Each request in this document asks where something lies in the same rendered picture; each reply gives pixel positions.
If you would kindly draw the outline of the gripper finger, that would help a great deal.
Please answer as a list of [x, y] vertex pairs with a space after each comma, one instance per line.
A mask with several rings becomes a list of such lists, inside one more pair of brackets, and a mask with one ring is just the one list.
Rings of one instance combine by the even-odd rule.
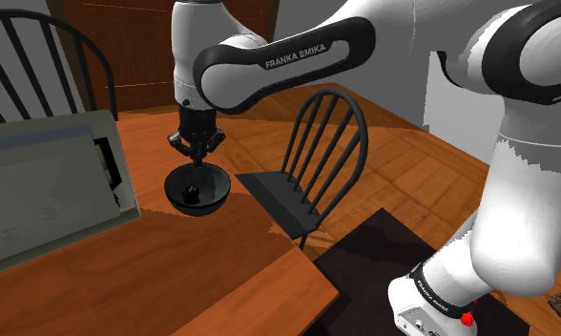
[[198, 145], [197, 161], [201, 163], [208, 154], [213, 153], [221, 142], [225, 139], [225, 134], [221, 129], [216, 129], [213, 135]]
[[189, 158], [194, 164], [198, 164], [196, 150], [190, 144], [183, 142], [183, 137], [179, 132], [168, 135], [167, 140], [174, 149]]

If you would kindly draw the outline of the black bowl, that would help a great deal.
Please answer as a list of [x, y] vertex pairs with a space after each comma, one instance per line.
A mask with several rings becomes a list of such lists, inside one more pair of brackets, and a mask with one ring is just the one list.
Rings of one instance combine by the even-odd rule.
[[[199, 203], [186, 204], [181, 193], [188, 185], [199, 189]], [[202, 217], [217, 211], [226, 201], [231, 187], [229, 175], [219, 166], [207, 162], [187, 163], [174, 169], [164, 181], [169, 202], [184, 215]]]

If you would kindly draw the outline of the grey box appliance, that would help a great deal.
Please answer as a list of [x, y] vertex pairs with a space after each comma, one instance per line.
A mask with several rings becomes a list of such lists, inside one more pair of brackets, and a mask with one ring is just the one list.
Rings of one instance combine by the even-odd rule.
[[139, 217], [110, 112], [0, 124], [0, 272]]

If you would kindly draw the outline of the dark robot stand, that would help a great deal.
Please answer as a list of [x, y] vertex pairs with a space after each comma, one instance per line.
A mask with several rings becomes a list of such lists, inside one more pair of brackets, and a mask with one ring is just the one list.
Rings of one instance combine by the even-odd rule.
[[302, 336], [405, 336], [393, 321], [388, 284], [434, 252], [378, 210], [314, 261], [339, 297]]

